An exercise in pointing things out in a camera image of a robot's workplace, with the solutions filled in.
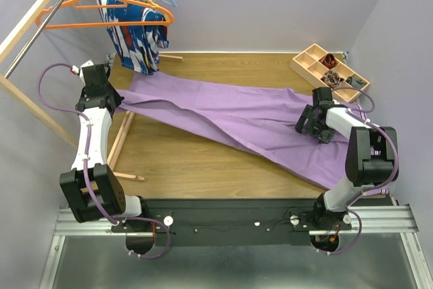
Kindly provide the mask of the purple trousers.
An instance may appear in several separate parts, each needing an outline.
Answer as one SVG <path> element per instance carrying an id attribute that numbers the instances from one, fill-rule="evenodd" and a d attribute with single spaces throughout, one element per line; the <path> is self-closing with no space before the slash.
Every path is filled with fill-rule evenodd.
<path id="1" fill-rule="evenodd" d="M 295 125 L 311 97 L 289 88 L 195 81 L 163 72 L 115 77 L 135 113 L 116 165 L 152 198 L 314 198 L 344 176 L 348 142 Z"/>

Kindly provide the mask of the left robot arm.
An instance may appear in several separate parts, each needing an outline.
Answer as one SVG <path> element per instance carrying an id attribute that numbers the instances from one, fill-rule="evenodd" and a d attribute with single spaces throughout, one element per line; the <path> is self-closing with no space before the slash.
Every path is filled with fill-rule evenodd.
<path id="1" fill-rule="evenodd" d="M 78 150 L 71 171 L 60 175 L 60 187 L 79 223 L 105 217 L 117 232 L 145 232 L 152 228 L 144 199 L 127 196 L 108 165 L 108 133 L 123 97 L 111 85 L 110 68 L 91 60 L 74 69 L 84 87 L 74 111 L 80 120 Z"/>

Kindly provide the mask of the patterned rolled item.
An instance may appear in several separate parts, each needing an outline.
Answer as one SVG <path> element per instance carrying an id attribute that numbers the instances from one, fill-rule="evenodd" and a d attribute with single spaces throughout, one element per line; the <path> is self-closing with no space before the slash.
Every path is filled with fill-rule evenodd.
<path id="1" fill-rule="evenodd" d="M 342 78 L 337 72 L 328 70 L 322 77 L 321 80 L 330 88 L 335 89 L 339 87 L 345 79 Z"/>

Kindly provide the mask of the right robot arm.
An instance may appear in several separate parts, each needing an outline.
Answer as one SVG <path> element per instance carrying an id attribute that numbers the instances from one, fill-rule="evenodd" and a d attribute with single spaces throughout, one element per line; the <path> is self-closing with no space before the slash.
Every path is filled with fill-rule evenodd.
<path id="1" fill-rule="evenodd" d="M 344 176 L 304 214 L 317 229 L 328 229 L 343 222 L 348 208 L 358 199 L 396 180 L 397 132 L 357 116 L 333 98 L 329 87 L 316 88 L 312 95 L 313 103 L 304 108 L 295 130 L 311 135 L 319 143 L 329 143 L 336 132 L 348 140 Z"/>

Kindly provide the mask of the black mounting base plate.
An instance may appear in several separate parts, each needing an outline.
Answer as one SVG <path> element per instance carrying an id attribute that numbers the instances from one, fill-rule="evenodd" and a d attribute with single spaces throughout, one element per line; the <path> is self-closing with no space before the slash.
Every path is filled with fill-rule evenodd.
<path id="1" fill-rule="evenodd" d="M 315 241 L 310 231 L 335 250 L 337 232 L 351 226 L 346 211 L 329 212 L 309 199 L 147 199 L 139 216 L 122 217 L 109 229 L 143 254 L 173 246 L 308 246 Z"/>

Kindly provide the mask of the red black rolled item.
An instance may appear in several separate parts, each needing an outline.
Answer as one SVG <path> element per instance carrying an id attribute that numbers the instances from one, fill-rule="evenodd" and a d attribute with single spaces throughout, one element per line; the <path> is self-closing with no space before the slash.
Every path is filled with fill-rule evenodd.
<path id="1" fill-rule="evenodd" d="M 337 59 L 332 53 L 328 53 L 325 56 L 323 56 L 319 62 L 323 64 L 328 70 L 333 69 L 338 65 Z"/>

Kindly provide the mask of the grey rolled item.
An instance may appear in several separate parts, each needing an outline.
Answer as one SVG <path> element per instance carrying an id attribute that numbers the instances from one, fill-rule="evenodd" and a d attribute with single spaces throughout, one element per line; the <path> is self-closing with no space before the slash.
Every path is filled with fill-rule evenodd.
<path id="1" fill-rule="evenodd" d="M 358 90 L 362 90 L 366 86 L 366 84 L 367 84 L 367 82 L 364 79 L 362 79 L 360 77 L 357 77 L 357 76 L 350 76 L 350 77 L 348 77 L 346 79 L 346 83 L 350 87 L 352 87 L 354 89 L 358 89 Z"/>

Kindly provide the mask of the blue white patterned garment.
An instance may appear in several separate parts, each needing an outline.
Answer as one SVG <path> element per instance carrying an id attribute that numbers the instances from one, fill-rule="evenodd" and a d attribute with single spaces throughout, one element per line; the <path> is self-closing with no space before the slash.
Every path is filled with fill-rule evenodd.
<path id="1" fill-rule="evenodd" d="M 149 9 L 141 9 L 138 14 L 150 20 L 163 18 Z M 169 46 L 166 26 L 114 26 L 106 30 L 123 67 L 146 75 L 159 71 L 160 50 Z"/>

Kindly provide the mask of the metal hanging rod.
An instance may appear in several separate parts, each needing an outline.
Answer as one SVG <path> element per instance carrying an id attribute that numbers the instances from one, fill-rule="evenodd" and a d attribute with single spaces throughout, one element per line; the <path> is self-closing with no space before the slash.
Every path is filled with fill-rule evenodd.
<path id="1" fill-rule="evenodd" d="M 45 6 L 51 0 L 36 0 L 30 9 L 24 14 L 20 21 L 12 28 L 6 38 L 1 42 L 1 62 L 9 55 L 11 50 L 18 44 L 18 41 L 24 36 L 27 30 L 36 22 L 37 16 L 42 12 Z M 24 56 L 27 54 L 28 50 L 35 43 L 39 35 L 42 33 L 43 29 L 47 26 L 49 21 L 52 19 L 54 14 L 59 10 L 60 5 L 65 0 L 57 0 L 52 9 L 46 15 L 44 21 L 38 23 L 37 29 L 33 32 L 29 40 L 24 44 L 23 48 L 18 52 L 17 56 L 12 60 L 11 64 L 3 74 L 5 79 L 8 79 L 14 70 L 17 68 L 18 64 L 22 61 Z"/>

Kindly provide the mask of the wooden compartment tray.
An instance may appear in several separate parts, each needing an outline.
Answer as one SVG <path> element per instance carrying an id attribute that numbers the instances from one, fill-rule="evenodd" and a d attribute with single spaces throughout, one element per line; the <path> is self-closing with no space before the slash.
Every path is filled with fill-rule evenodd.
<path id="1" fill-rule="evenodd" d="M 318 44 L 295 55 L 290 68 L 314 88 L 330 87 L 334 97 L 343 102 L 354 102 L 360 90 L 365 91 L 370 85 L 367 79 Z"/>

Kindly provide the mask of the orange plastic hanger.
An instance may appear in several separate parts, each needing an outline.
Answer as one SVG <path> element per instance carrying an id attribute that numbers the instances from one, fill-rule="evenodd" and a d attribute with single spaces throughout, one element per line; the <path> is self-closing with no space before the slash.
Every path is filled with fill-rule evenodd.
<path id="1" fill-rule="evenodd" d="M 164 16 L 154 9 L 142 7 L 138 5 L 124 4 L 119 0 L 102 0 L 100 4 L 95 5 L 81 5 L 82 0 L 67 0 L 64 1 L 59 9 L 65 7 L 74 7 L 76 9 L 99 9 L 101 11 L 102 19 L 100 22 L 88 23 L 69 23 L 69 24 L 50 24 L 48 23 L 45 29 L 65 29 L 65 28 L 96 28 L 96 27 L 114 27 L 114 26 L 166 26 L 164 24 Z M 49 10 L 53 6 L 42 10 L 37 16 L 36 24 L 44 21 Z M 162 19 L 156 18 L 153 20 L 144 18 L 138 12 L 141 9 L 149 9 Z"/>

